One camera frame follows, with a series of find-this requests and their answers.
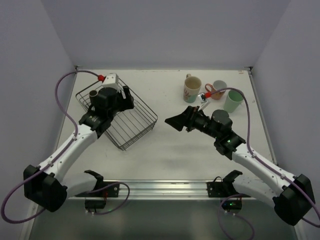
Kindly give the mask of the pink ceramic mug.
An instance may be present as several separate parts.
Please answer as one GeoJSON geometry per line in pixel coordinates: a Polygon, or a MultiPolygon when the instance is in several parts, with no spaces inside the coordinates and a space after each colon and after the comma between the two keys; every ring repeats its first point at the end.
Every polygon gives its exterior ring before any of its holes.
{"type": "Polygon", "coordinates": [[[214,94],[211,95],[211,98],[213,100],[220,100],[222,96],[225,94],[225,89],[227,87],[227,84],[222,80],[216,80],[212,84],[207,83],[205,84],[204,88],[208,93],[214,92],[214,94]]]}

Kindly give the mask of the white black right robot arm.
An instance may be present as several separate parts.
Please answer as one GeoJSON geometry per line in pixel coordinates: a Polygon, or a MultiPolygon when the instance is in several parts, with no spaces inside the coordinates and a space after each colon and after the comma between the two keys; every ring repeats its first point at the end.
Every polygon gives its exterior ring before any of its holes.
{"type": "Polygon", "coordinates": [[[287,172],[252,150],[232,130],[233,122],[225,110],[218,109],[206,116],[198,106],[188,106],[181,114],[165,119],[165,123],[179,132],[198,130],[214,138],[213,145],[222,156],[242,165],[263,182],[259,188],[236,182],[234,189],[271,205],[288,225],[295,226],[315,206],[310,179],[287,172]]]}

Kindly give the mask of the large cream floral mug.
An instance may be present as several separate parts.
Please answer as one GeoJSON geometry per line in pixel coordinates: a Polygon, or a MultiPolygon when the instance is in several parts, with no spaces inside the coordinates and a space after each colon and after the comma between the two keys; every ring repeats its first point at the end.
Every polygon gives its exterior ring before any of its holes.
{"type": "Polygon", "coordinates": [[[192,76],[190,73],[186,75],[183,85],[183,100],[186,103],[194,103],[202,87],[202,81],[192,76]]]}

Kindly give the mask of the black ceramic mug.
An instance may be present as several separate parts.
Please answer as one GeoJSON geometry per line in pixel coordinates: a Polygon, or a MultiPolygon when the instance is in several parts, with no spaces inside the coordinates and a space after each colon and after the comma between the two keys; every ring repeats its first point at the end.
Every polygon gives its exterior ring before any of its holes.
{"type": "Polygon", "coordinates": [[[90,99],[90,104],[94,105],[98,99],[98,92],[96,90],[91,90],[89,92],[89,99],[90,99]]]}

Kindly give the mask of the light green plastic cup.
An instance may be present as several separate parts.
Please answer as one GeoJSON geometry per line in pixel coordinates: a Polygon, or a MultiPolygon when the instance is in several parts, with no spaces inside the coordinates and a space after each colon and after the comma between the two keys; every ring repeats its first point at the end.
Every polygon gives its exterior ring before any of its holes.
{"type": "Polygon", "coordinates": [[[233,113],[243,100],[244,98],[239,92],[230,90],[225,99],[223,109],[228,113],[233,113]]]}

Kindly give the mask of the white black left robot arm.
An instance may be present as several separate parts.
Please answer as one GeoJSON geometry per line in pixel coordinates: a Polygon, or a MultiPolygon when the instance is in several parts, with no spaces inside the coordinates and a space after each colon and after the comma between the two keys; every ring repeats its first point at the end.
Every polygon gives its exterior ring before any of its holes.
{"type": "Polygon", "coordinates": [[[86,170],[85,178],[71,183],[64,178],[81,154],[111,126],[115,116],[134,108],[127,85],[121,90],[112,87],[92,90],[89,98],[89,109],[68,140],[38,166],[29,165],[23,171],[25,197],[52,213],[69,197],[106,190],[103,176],[92,170],[86,170]]]}

